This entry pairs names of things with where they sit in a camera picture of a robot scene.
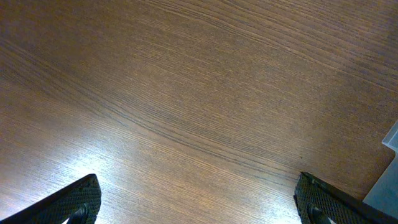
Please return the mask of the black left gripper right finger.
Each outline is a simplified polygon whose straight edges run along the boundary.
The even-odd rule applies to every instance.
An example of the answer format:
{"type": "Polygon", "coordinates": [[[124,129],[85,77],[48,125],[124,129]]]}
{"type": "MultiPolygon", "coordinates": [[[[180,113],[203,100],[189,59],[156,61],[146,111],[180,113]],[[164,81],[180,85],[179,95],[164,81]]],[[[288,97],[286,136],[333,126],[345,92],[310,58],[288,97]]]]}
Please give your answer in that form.
{"type": "Polygon", "coordinates": [[[294,191],[302,223],[397,224],[394,218],[348,195],[308,172],[301,172],[294,191]]]}

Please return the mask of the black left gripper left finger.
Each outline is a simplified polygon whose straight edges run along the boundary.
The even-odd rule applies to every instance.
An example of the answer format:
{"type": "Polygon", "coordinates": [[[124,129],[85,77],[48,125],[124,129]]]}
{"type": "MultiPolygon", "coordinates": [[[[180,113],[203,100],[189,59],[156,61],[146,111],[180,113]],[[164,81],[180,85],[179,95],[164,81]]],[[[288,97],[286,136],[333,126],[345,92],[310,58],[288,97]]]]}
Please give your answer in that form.
{"type": "Polygon", "coordinates": [[[101,206],[96,174],[88,174],[39,202],[1,220],[3,224],[94,224],[101,206]]]}

